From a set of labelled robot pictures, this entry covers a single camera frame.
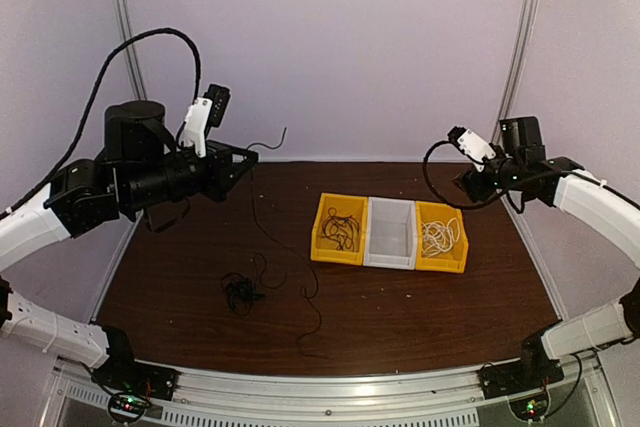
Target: bundle of white cable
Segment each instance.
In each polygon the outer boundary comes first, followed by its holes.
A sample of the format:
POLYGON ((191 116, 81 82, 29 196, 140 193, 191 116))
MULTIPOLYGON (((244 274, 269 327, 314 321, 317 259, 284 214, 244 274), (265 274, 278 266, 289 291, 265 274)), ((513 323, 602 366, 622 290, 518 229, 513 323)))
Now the bundle of white cable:
POLYGON ((455 217, 447 224, 436 220, 422 223, 422 257, 435 257, 451 251, 460 239, 460 224, 455 217))

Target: plastic tray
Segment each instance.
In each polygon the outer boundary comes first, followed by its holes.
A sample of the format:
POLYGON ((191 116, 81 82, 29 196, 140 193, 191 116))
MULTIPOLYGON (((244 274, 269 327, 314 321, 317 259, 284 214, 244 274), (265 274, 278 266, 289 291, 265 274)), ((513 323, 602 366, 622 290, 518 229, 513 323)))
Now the plastic tray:
POLYGON ((362 265, 367 230, 367 197, 351 195, 322 194, 318 213, 311 233, 311 260, 362 265), (338 216, 353 216, 360 231, 353 238, 352 250, 338 250, 336 242, 324 237, 322 224, 329 217, 329 209, 336 209, 338 216))
POLYGON ((464 230, 462 212, 445 204, 416 202, 416 214, 416 229, 418 232, 416 270, 434 270, 438 272, 462 274, 467 264, 467 253, 469 252, 469 240, 464 230), (460 238, 453 249, 436 257, 422 257, 422 223, 439 220, 446 224, 453 217, 458 219, 460 225, 460 238))
POLYGON ((418 250, 416 204, 369 197, 364 265, 413 270, 418 250))

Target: yellow bin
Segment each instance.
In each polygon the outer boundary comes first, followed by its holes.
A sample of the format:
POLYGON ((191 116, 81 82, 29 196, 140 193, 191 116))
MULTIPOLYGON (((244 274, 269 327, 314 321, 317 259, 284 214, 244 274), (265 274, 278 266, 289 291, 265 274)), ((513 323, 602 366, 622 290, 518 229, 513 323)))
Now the yellow bin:
POLYGON ((311 260, 362 265, 364 262, 364 244, 367 239, 368 203, 368 197, 322 194, 311 233, 311 260), (329 209, 332 208, 336 210, 334 215, 341 217, 351 215, 360 224, 360 231, 356 233, 353 239, 352 250, 336 250, 336 243, 323 237, 322 224, 329 217, 329 209))
POLYGON ((418 255, 416 270, 433 270, 436 272, 453 272, 462 274, 467 265, 467 253, 469 252, 469 240, 462 223, 462 212, 445 204, 433 202, 416 202, 416 222, 418 227, 418 255), (460 225, 460 238, 453 249, 436 257, 422 257, 422 223, 439 220, 446 224, 452 218, 458 219, 460 225))

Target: wooden table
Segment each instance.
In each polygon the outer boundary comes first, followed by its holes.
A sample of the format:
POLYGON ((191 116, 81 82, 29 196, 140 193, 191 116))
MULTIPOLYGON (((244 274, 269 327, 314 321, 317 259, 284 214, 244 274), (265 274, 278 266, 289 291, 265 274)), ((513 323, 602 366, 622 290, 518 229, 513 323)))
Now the wooden table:
MULTIPOLYGON (((467 166, 433 164, 433 178, 464 202, 450 180, 467 166)), ((322 192, 433 200, 419 164, 283 163, 255 169, 261 223, 309 258, 322 192)), ((229 200, 198 196, 190 215, 162 234, 140 225, 118 268, 99 322, 123 328, 140 359, 251 374, 350 375, 415 372, 519 355, 522 339, 555 313, 501 202, 465 212, 469 237, 463 275, 314 263, 269 240, 252 217, 249 179, 229 200), (232 271, 255 277, 252 258, 268 259, 266 297, 245 317, 233 314, 220 280, 232 271)), ((158 221, 179 212, 168 205, 158 221)))

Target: tangled black wire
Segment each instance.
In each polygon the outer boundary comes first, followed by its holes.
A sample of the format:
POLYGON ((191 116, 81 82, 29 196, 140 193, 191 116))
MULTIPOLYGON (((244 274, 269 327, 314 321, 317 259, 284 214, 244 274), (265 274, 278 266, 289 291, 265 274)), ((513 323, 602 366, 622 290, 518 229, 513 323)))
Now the tangled black wire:
POLYGON ((360 223, 353 217, 339 216, 335 207, 327 210, 322 222, 322 237, 336 243, 336 250, 355 251, 355 240, 360 235, 360 223))
POLYGON ((249 315, 253 309, 253 304, 265 298, 265 294, 258 292, 257 286, 265 289, 276 290, 282 287, 287 281, 287 273, 283 272, 282 280, 276 285, 269 285, 262 277, 267 270, 267 258, 261 253, 254 254, 251 259, 256 269, 256 279, 251 280, 238 272, 229 272, 220 279, 220 287, 227 297, 227 305, 231 312, 242 317, 249 315))

